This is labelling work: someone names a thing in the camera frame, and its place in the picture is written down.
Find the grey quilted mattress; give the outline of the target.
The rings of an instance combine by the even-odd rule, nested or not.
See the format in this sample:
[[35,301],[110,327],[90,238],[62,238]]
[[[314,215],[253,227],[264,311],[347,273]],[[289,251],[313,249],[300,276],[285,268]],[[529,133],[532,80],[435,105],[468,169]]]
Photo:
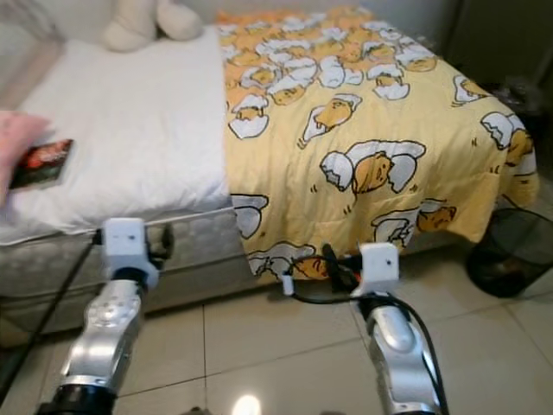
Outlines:
[[[163,264],[157,289],[167,296],[253,287],[236,214],[231,208],[147,222],[151,244],[171,232],[173,249]],[[0,297],[32,297],[60,287],[90,233],[55,234],[0,248]]]

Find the cream plush toy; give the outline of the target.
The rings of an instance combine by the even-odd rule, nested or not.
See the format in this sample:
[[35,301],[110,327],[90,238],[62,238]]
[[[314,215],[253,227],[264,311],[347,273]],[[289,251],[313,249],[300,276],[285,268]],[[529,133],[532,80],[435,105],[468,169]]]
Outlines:
[[178,42],[197,39],[204,27],[185,0],[115,0],[102,41],[107,50],[128,53],[145,48],[159,35]]

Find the yellow egg-print blanket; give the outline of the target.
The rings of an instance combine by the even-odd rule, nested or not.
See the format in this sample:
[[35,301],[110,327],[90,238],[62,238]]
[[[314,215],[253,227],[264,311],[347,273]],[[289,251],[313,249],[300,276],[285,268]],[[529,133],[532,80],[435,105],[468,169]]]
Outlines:
[[540,193],[537,153],[500,99],[354,5],[217,17],[226,181],[251,273],[324,279],[321,249],[477,241]]

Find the black mesh waste bin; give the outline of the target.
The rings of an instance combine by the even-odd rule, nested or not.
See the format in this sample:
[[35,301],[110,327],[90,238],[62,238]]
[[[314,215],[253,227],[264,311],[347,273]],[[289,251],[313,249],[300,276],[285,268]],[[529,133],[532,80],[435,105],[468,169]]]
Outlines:
[[467,277],[490,296],[510,299],[553,270],[553,219],[534,211],[494,211],[485,236],[467,255]]

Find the white quilted bed sheet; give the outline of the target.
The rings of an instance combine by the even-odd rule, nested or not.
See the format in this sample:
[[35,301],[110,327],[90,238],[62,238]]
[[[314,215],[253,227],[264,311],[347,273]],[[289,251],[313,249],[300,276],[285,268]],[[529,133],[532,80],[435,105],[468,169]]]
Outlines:
[[191,41],[131,53],[68,41],[23,113],[71,141],[54,182],[12,191],[1,245],[99,228],[113,217],[168,219],[230,204],[224,60],[213,25]]

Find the pink cartoon pillow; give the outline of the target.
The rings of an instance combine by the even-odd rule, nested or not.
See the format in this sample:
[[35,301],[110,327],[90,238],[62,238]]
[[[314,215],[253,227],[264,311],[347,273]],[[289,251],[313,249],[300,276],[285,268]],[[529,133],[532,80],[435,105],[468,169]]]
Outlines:
[[15,174],[16,163],[30,149],[36,139],[43,135],[50,121],[18,111],[0,111],[0,189],[7,196]]

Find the grey lettered wall panel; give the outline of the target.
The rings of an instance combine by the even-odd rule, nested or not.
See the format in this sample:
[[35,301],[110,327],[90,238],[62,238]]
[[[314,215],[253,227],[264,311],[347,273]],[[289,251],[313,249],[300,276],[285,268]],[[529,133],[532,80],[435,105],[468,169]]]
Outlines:
[[36,0],[0,0],[1,20],[10,22],[44,42],[63,42],[66,37],[43,4]]

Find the dark cabinet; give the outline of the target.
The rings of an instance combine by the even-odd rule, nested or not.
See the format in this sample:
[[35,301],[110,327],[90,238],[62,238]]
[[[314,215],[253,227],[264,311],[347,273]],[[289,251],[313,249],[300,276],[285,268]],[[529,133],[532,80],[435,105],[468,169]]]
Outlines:
[[459,0],[445,56],[483,93],[553,113],[553,0]]

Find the beige padded bed rail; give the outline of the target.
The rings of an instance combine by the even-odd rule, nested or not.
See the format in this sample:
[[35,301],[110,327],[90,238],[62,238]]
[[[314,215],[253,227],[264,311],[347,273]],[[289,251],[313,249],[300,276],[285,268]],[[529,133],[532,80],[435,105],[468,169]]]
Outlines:
[[35,41],[16,52],[11,67],[3,69],[0,87],[1,110],[15,110],[47,78],[66,52],[63,41]]

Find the dark red-green paperback book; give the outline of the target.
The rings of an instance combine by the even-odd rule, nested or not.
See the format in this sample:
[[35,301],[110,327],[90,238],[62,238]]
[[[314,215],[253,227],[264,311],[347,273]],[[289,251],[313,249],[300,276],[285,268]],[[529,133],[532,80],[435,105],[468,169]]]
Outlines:
[[16,163],[10,189],[38,187],[59,181],[72,148],[72,139],[32,147]]

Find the grey bed base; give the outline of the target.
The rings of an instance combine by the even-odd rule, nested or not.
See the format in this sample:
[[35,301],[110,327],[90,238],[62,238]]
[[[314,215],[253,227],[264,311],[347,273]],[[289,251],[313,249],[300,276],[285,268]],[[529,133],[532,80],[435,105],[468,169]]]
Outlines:
[[[145,311],[186,307],[216,297],[251,291],[260,287],[244,257],[210,262],[206,265],[166,271],[156,288],[143,298]],[[43,330],[45,335],[82,327],[86,307],[103,285],[100,282],[86,287],[72,287],[53,312]],[[52,293],[23,299],[4,299],[0,302],[0,322],[3,344],[20,343],[21,336],[30,335],[48,311]]]

